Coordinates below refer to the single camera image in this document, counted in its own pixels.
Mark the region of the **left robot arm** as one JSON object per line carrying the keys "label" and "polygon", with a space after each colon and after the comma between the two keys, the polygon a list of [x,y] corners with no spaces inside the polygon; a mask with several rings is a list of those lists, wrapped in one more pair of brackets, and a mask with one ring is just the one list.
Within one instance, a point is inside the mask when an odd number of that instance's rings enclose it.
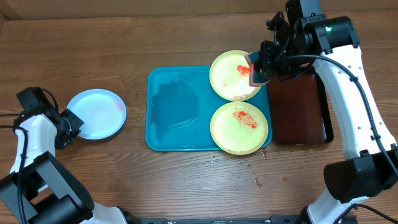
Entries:
{"label": "left robot arm", "polygon": [[21,223],[138,223],[120,207],[93,201],[85,186],[55,157],[74,141],[83,121],[70,110],[24,110],[10,126],[16,161],[1,179],[1,200]]}

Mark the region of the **light blue plate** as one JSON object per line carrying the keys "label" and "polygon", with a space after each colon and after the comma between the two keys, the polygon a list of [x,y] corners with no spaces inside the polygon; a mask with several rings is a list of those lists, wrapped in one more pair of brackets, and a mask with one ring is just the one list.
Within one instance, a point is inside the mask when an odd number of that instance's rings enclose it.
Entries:
{"label": "light blue plate", "polygon": [[90,141],[113,138],[127,121],[125,102],[105,89],[83,91],[71,99],[67,108],[83,121],[78,136]]}

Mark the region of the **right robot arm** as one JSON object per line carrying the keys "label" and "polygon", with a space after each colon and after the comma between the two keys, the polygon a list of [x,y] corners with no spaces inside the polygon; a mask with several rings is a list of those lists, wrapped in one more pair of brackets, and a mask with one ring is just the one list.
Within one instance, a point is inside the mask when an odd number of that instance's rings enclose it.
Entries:
{"label": "right robot arm", "polygon": [[253,85],[271,75],[295,77],[314,68],[335,111],[344,160],[323,171],[326,189],[302,210],[300,223],[346,222],[347,214],[397,183],[397,143],[386,128],[366,79],[359,38],[349,17],[278,12],[266,26]]}

